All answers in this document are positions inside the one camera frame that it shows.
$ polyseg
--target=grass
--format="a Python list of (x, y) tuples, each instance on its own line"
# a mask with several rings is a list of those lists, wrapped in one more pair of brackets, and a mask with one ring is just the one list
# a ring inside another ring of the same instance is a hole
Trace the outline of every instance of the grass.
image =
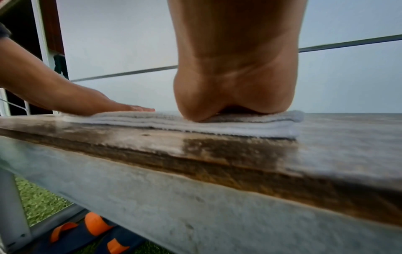
[[(23, 178), (16, 177), (15, 181), (18, 190), (20, 191), (22, 204), (30, 226), (71, 205), (71, 202), (56, 196), (50, 191), (40, 188)], [(94, 253), (98, 243), (99, 242), (93, 243), (75, 254), (92, 254)], [(148, 241), (131, 254), (173, 253)]]

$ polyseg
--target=orange sandal strap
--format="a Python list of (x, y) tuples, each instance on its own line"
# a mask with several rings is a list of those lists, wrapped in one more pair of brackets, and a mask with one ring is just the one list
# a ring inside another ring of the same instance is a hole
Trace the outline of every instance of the orange sandal strap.
[(123, 246), (121, 245), (116, 238), (114, 238), (112, 241), (108, 242), (108, 250), (110, 254), (120, 254), (126, 250), (128, 250), (130, 247), (129, 246)]
[(109, 229), (113, 228), (113, 226), (109, 226), (98, 214), (89, 212), (84, 219), (85, 226), (89, 233), (93, 236), (99, 236)]
[(55, 228), (53, 230), (52, 234), (50, 235), (50, 243), (54, 243), (54, 242), (58, 241), (60, 238), (61, 232), (70, 230), (70, 229), (76, 228), (76, 227), (78, 227), (78, 225), (73, 222), (67, 222), (61, 226), (58, 226), (57, 228)]

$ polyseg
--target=person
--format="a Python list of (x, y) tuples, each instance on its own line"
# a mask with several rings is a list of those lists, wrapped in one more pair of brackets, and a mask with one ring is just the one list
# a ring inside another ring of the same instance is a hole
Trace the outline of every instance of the person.
[[(269, 114), (289, 108), (307, 0), (168, 0), (168, 4), (178, 47), (173, 89), (185, 118), (202, 121), (222, 112)], [(130, 108), (61, 81), (10, 39), (0, 42), (0, 83), (30, 103), (67, 113), (152, 110)]]

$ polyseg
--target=slide sandal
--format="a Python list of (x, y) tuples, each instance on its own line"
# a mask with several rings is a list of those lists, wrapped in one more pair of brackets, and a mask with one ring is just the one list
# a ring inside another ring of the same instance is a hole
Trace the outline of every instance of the slide sandal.
[(129, 254), (145, 241), (145, 238), (130, 230), (116, 226), (102, 239), (95, 254)]
[(55, 228), (31, 254), (69, 254), (102, 237), (115, 226), (96, 213), (88, 213), (84, 222), (65, 223)]

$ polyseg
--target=towel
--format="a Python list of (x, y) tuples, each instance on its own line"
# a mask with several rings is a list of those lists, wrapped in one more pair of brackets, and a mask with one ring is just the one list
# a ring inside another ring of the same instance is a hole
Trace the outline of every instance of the towel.
[(70, 123), (154, 128), (217, 135), (293, 139), (299, 134), (295, 123), (303, 121), (303, 112), (286, 111), (271, 115), (218, 114), (203, 122), (184, 119), (179, 112), (105, 112), (89, 117), (61, 115)]

